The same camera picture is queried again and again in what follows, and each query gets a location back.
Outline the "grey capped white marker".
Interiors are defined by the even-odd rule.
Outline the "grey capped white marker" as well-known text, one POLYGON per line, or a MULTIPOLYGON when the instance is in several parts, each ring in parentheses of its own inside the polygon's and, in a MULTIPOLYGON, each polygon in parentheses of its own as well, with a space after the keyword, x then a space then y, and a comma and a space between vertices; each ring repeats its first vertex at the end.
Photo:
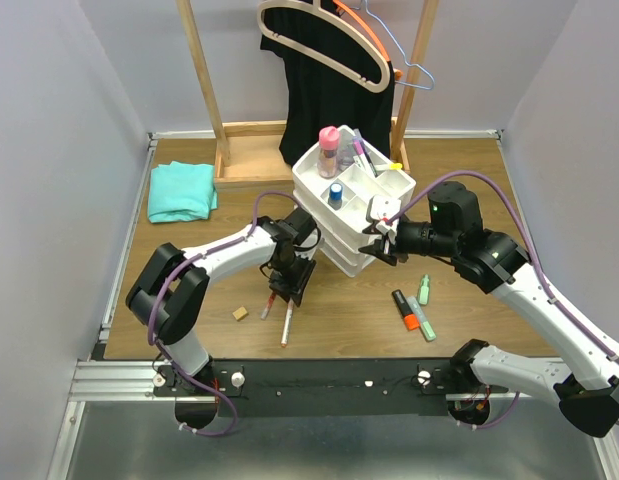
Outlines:
MULTIPOLYGON (((360 132, 360 130, 359 130, 359 129, 354 129, 354 139, 356 139, 356 140, 359 140, 359 141, 360 141, 361 145, 363 146, 363 148, 364 148, 364 150, 365 150, 365 153, 366 153, 366 155, 367 155, 367 158, 368 158, 368 159, 370 160, 370 162, 373 164, 373 161, 372 161, 371 156, 370 156, 370 154, 369 154, 369 152, 368 152, 368 150, 367 150, 367 148, 366 148, 366 146, 365 146, 365 141, 364 141, 364 139, 362 138, 362 135, 361 135, 361 132, 360 132)), ((378 171, 376 170, 376 168, 375 168, 375 165, 374 165, 374 164, 373 164, 373 166, 374 166, 374 170, 375 170, 376 177, 377 177, 377 176, 378 176, 378 171)))

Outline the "peach capped white marker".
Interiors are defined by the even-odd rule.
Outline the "peach capped white marker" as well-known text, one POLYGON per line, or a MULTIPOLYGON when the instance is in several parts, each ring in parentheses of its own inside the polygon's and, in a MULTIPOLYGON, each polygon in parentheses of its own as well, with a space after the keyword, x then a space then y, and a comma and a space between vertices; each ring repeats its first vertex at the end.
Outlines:
POLYGON ((283 323, 283 330, 281 334, 280 345, 282 348, 286 348, 289 343, 290 329, 294 312, 294 302, 290 300, 287 303, 287 308, 285 312, 285 318, 283 323))

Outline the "red clear pen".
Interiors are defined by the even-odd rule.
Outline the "red clear pen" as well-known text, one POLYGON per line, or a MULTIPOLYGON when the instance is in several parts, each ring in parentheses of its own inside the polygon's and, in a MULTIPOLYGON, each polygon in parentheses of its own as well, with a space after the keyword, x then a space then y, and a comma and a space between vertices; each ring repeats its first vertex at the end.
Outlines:
POLYGON ((277 294, 275 292, 272 292, 269 295, 268 300, 267 300, 267 302, 265 304, 265 307, 263 308, 263 311, 262 311, 262 313, 260 315, 260 319, 261 320, 267 319, 267 317, 268 317, 268 315, 269 315, 269 313, 271 311, 271 308, 272 308, 272 306, 273 306, 273 304, 275 302, 276 297, 277 297, 277 294))

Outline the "pink capped clear bottle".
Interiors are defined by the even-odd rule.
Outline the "pink capped clear bottle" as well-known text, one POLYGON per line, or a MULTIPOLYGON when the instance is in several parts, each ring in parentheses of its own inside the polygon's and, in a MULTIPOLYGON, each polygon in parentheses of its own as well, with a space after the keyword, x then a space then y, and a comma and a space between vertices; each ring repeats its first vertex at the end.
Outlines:
POLYGON ((323 178, 329 179, 336 175, 339 143, 340 132, 336 127, 327 126, 319 131, 317 168, 319 175, 323 178))

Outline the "clear round clip jar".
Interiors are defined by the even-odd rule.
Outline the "clear round clip jar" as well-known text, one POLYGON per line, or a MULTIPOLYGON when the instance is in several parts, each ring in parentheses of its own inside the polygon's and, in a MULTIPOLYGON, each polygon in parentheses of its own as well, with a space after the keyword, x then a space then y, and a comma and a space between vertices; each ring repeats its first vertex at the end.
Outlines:
POLYGON ((347 144, 348 143, 343 143, 338 148, 338 152, 337 152, 337 166, 338 166, 338 169, 340 171, 345 171, 347 168, 349 168, 351 166, 351 165, 348 165, 346 163, 347 159, 346 159, 345 155, 346 155, 347 144))

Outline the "pink capped white marker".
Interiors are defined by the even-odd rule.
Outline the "pink capped white marker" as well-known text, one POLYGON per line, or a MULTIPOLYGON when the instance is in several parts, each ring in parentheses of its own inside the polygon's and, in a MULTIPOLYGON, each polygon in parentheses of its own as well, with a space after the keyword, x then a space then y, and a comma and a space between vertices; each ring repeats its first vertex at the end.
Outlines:
POLYGON ((363 146, 361 145, 360 141, 354 139, 353 140, 353 147, 354 147, 354 150, 355 150, 357 156, 360 158, 360 160, 362 162, 362 165, 364 166, 365 170, 369 173, 370 176, 376 177, 374 166, 370 162, 370 160, 367 158, 365 150, 364 150, 363 146))

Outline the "blue grey glue stick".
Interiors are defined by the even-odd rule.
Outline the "blue grey glue stick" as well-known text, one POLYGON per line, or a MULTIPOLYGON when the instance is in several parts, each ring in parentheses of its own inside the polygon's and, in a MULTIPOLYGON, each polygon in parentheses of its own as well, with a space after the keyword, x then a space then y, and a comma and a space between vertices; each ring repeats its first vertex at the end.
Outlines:
POLYGON ((344 189, 342 184, 334 182, 330 185, 327 203, 333 210, 339 210, 342 207, 343 193, 344 189))

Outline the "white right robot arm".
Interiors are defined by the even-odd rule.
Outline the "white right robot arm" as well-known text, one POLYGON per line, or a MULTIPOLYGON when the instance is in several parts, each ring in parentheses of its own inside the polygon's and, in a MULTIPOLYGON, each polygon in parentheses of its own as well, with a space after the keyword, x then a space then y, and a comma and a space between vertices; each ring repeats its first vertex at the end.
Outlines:
POLYGON ((446 260, 464 280, 523 317, 558 353, 556 361, 512 354, 470 340, 450 359, 458 390, 487 386, 526 394, 559 409, 578 430, 605 437, 619 423, 619 343, 549 285, 535 252, 484 228, 477 196, 462 183, 428 189, 430 218, 414 222, 398 199, 374 195, 362 253, 389 265, 411 255, 446 260))

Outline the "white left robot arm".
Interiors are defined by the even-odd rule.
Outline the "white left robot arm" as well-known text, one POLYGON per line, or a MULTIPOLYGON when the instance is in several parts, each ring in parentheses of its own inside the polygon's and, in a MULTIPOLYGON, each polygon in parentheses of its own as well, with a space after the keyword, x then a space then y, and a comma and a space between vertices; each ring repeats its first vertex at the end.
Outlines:
POLYGON ((212 357, 194 327, 207 289, 251 267, 268 268, 269 288, 298 307, 316 267, 322 239, 313 217, 294 209, 286 218, 255 219, 239 232, 199 247, 158 247, 128 292, 125 304, 147 328, 147 338, 178 368, 176 382, 190 395, 214 384, 212 357))

